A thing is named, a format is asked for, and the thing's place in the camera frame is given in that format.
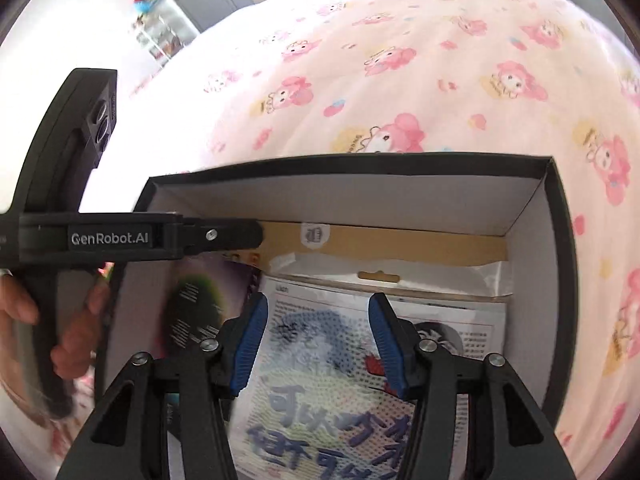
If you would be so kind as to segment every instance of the cartoon print bedding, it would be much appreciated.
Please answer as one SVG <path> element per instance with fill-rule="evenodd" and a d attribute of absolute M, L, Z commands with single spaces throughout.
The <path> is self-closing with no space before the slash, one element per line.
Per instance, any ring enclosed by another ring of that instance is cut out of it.
<path fill-rule="evenodd" d="M 115 186 L 134 202 L 151 174 L 260 158 L 553 155 L 580 272 L 557 431 L 580 480 L 596 479 L 640 413 L 639 75 L 565 0 L 269 0 L 207 31 L 135 97 L 144 123 L 116 131 L 84 209 L 122 209 L 105 195 Z"/>

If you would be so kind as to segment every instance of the human hand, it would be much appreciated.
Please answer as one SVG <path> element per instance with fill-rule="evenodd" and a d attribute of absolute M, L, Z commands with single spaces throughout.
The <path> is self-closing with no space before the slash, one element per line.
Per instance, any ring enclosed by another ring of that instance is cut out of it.
<path fill-rule="evenodd" d="M 59 344 L 51 351 L 54 370 L 61 378 L 71 380 L 86 373 L 92 352 L 100 341 L 99 315 L 109 294 L 107 282 L 98 281 L 87 295 L 86 308 L 72 317 Z M 0 373 L 14 392 L 21 393 L 23 386 L 13 320 L 37 324 L 38 308 L 13 276 L 0 276 Z"/>

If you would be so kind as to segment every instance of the black handle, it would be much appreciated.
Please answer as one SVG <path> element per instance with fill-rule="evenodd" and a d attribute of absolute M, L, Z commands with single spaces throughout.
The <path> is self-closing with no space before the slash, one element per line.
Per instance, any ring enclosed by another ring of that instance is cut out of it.
<path fill-rule="evenodd" d="M 58 319 L 64 311 L 77 310 L 94 277 L 84 271 L 62 272 L 50 267 L 30 267 L 14 272 L 38 306 L 36 325 L 15 321 L 14 333 L 25 391 L 34 409 L 55 419 L 71 415 L 73 400 L 70 381 L 63 381 L 54 371 L 51 350 L 58 344 Z"/>

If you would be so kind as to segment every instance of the metal bolt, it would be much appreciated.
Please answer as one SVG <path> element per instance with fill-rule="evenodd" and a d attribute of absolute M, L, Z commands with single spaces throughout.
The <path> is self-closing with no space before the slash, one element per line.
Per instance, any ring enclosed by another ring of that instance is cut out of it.
<path fill-rule="evenodd" d="M 500 354 L 491 354 L 489 355 L 489 362 L 493 366 L 503 366 L 506 361 L 504 360 L 504 357 L 502 357 Z"/>
<path fill-rule="evenodd" d="M 220 343 L 213 338 L 203 339 L 200 342 L 200 348 L 205 352 L 213 352 L 220 346 Z"/>
<path fill-rule="evenodd" d="M 438 349 L 438 343 L 433 339 L 423 339 L 418 343 L 418 348 L 423 352 L 435 352 Z"/>
<path fill-rule="evenodd" d="M 150 357 L 151 356 L 146 352 L 138 352 L 131 358 L 131 363 L 134 366 L 140 366 L 145 364 L 147 361 L 149 361 Z"/>

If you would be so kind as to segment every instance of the silver screw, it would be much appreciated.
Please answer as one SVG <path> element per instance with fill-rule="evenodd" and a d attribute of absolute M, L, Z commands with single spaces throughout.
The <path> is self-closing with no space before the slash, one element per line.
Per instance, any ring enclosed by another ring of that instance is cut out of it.
<path fill-rule="evenodd" d="M 200 348 L 205 352 L 213 352 L 220 346 L 220 343 L 213 338 L 203 339 L 200 342 Z"/>
<path fill-rule="evenodd" d="M 433 339 L 423 339 L 418 343 L 418 348 L 423 352 L 435 352 L 438 349 L 438 343 Z"/>
<path fill-rule="evenodd" d="M 150 355 L 146 352 L 138 352 L 131 358 L 131 363 L 134 366 L 140 366 L 149 361 Z"/>
<path fill-rule="evenodd" d="M 504 357 L 502 357 L 500 354 L 491 354 L 489 355 L 489 362 L 493 366 L 503 366 L 506 361 L 504 360 Z"/>

